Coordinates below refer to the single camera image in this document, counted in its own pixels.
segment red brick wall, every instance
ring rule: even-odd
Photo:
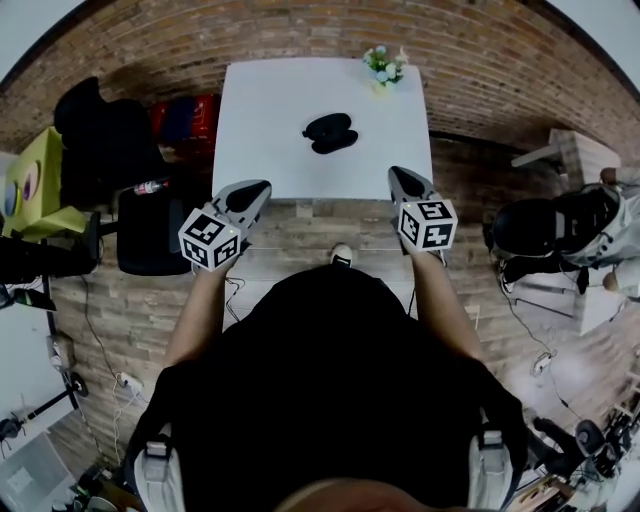
[[[220,91],[233,61],[359,58],[381,43],[404,45],[420,67],[432,130],[531,148],[550,127],[569,127],[640,157],[633,97],[517,0],[102,0],[89,8],[3,85],[0,149],[23,148],[51,123],[57,99],[90,75],[108,99],[151,104]]]

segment black office chair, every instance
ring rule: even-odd
[[[60,99],[54,124],[65,147],[63,202],[79,208],[83,203],[108,203],[118,190],[172,174],[153,140],[146,110],[134,100],[104,101],[95,77]],[[97,236],[117,232],[123,272],[175,275],[191,269],[180,253],[178,230],[191,210],[211,196],[173,185],[171,180],[168,190],[141,196],[125,190],[119,199],[119,222],[98,230]]]

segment wood plank floor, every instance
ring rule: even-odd
[[[546,372],[540,378],[530,374],[543,347],[511,314],[496,284],[481,228],[483,219],[503,204],[551,197],[562,190],[562,182],[545,168],[512,170],[509,155],[454,142],[432,140],[431,144],[434,181],[442,195],[453,200],[461,221],[450,276],[464,305],[474,311],[474,321],[479,310],[478,332],[487,364],[525,405],[570,427],[576,416],[560,403],[552,374]],[[388,201],[272,202],[251,237],[253,246],[231,272],[231,277],[245,280],[232,301],[234,311],[240,318],[246,316],[280,279],[326,263],[338,242],[353,247],[355,266],[384,279],[408,307],[412,270],[389,225],[392,215]],[[109,362],[116,372],[126,371],[141,379],[147,398],[191,280],[190,275],[153,278],[123,274],[117,268],[113,236],[104,240],[101,266],[87,276],[89,319],[107,349]],[[77,371],[91,392],[81,400],[82,409],[107,460],[114,463],[114,379],[84,318],[87,289],[80,278],[56,280],[52,288],[58,306],[57,325],[75,340]],[[560,395],[579,415],[602,419],[621,399],[625,372],[637,365],[640,309],[633,304],[613,322],[582,338],[568,332],[555,315],[522,305],[515,311],[536,337],[557,350],[552,371]],[[225,325],[232,322],[227,314]],[[122,405],[130,399],[119,389],[115,394]],[[118,422],[121,452],[144,405],[134,401],[122,413]],[[54,426],[50,437],[76,475],[98,455],[78,411]]]

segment black shirt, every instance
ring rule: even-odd
[[[480,407],[519,473],[520,402],[433,340],[381,281],[322,267],[275,285],[203,357],[162,372],[127,463],[171,422],[187,510],[269,511],[341,477],[464,506]]]

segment white table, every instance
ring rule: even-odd
[[[357,142],[329,155],[302,136],[318,117],[344,112]],[[420,73],[405,68],[394,91],[376,94],[360,60],[299,58],[231,64],[222,94],[213,193],[266,179],[274,198],[389,199],[399,165],[432,179]]]

